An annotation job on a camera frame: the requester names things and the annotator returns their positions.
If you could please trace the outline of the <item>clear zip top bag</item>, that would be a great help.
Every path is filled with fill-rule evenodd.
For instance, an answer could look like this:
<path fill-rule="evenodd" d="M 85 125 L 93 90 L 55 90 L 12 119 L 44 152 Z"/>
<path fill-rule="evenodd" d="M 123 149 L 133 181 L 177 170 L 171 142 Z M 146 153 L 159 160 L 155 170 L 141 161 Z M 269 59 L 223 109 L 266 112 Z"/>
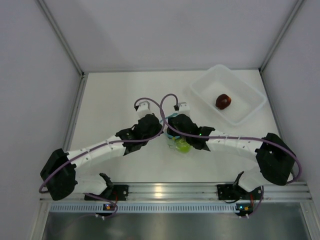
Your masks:
<path fill-rule="evenodd" d="M 163 134 L 166 137 L 168 147 L 171 150 L 179 152 L 181 154 L 189 153 L 191 150 L 191 145 L 186 142 L 185 138 L 179 135 L 174 135 L 173 133 L 169 133 L 168 130 L 168 127 L 165 126 Z"/>

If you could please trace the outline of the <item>red fake apple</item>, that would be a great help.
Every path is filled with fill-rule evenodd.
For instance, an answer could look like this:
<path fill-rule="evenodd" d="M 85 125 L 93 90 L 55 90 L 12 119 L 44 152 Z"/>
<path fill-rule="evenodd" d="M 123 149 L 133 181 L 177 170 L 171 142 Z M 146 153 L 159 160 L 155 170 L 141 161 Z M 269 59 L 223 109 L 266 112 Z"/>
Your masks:
<path fill-rule="evenodd" d="M 231 102 L 231 97 L 229 97 L 227 94 L 221 94 L 217 97 L 215 101 L 215 107 L 219 110 L 224 110 L 231 104 Z"/>

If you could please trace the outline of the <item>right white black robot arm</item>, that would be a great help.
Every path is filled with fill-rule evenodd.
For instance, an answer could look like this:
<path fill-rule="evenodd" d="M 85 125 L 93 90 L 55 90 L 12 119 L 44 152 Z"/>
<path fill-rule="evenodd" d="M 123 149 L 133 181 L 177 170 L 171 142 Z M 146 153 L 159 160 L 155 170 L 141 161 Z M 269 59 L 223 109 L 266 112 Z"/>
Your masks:
<path fill-rule="evenodd" d="M 257 165 L 242 171 L 233 182 L 232 190 L 240 199 L 267 184 L 285 186 L 295 164 L 295 154 L 276 134 L 263 138 L 230 136 L 213 127 L 197 126 L 186 114 L 167 119 L 167 133 L 182 137 L 197 150 L 223 152 L 249 159 Z"/>

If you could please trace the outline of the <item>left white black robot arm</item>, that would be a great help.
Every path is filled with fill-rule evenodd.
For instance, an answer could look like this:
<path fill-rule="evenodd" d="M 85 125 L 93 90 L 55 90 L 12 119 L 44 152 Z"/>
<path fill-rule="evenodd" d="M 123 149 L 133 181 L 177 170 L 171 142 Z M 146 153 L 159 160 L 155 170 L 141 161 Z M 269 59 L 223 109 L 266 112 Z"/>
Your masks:
<path fill-rule="evenodd" d="M 136 152 L 162 134 L 163 129 L 159 119 L 150 113 L 100 143 L 73 151 L 54 150 L 40 172 L 43 184 L 39 192 L 50 194 L 54 201 L 71 194 L 85 194 L 86 200 L 109 199 L 114 184 L 107 174 L 81 176 L 77 171 Z"/>

